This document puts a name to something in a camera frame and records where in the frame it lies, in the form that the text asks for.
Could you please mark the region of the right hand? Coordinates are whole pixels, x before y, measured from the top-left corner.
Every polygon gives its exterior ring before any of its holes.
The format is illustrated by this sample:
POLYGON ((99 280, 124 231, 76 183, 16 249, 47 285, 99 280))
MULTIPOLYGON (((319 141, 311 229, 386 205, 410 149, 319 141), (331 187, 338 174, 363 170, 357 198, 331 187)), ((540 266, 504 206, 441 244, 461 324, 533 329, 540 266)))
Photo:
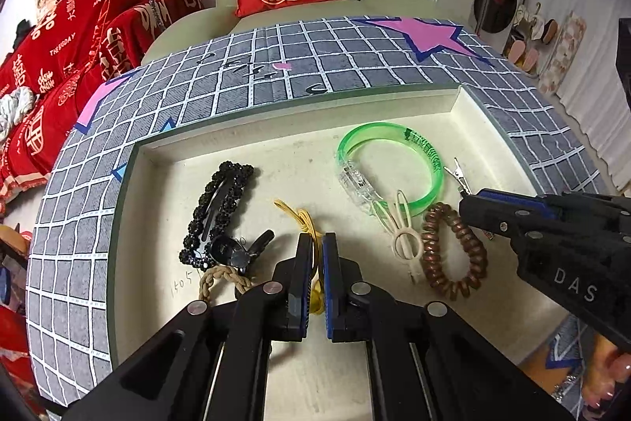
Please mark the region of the right hand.
POLYGON ((630 354, 597 333, 583 380, 581 416, 585 420, 602 418, 604 403, 614 399, 616 386, 624 384, 629 377, 630 354))

